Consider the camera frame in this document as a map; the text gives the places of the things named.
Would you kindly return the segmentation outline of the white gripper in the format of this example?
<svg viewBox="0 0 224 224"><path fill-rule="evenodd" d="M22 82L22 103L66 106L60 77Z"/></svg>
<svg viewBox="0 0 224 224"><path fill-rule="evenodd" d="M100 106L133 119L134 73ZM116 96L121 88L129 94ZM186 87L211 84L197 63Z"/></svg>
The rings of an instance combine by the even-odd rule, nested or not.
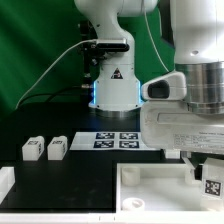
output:
<svg viewBox="0 0 224 224"><path fill-rule="evenodd" d="M147 101L140 111L140 131L149 148L224 154L224 115L197 115L182 101ZM187 157L185 181L195 182Z"/></svg>

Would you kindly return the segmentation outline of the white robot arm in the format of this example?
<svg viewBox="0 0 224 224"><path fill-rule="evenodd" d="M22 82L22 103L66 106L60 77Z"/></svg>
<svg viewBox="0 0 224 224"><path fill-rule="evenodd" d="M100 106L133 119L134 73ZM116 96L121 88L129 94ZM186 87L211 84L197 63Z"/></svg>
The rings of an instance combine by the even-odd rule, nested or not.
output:
<svg viewBox="0 0 224 224"><path fill-rule="evenodd" d="M140 111L151 148L224 154L224 0L74 0L101 51L90 107L113 115ZM135 42L118 23L160 5L170 16L175 69L145 84L134 74Z"/></svg>

